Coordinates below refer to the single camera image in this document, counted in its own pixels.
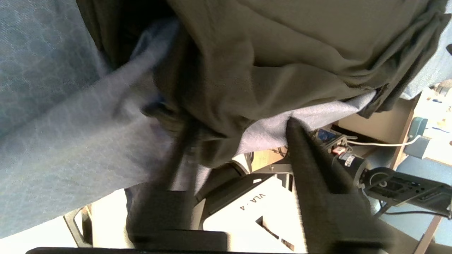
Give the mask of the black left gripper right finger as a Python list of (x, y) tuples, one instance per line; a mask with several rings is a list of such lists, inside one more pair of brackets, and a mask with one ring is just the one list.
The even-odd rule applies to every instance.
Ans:
[(289, 118), (286, 140), (310, 254), (379, 254), (393, 236), (371, 215), (352, 178), (300, 120)]

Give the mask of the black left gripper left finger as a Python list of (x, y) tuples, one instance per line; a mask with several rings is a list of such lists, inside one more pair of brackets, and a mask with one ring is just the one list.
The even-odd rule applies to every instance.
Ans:
[(125, 190), (126, 232), (137, 249), (227, 250), (225, 233), (192, 228), (199, 130), (186, 119), (160, 178)]

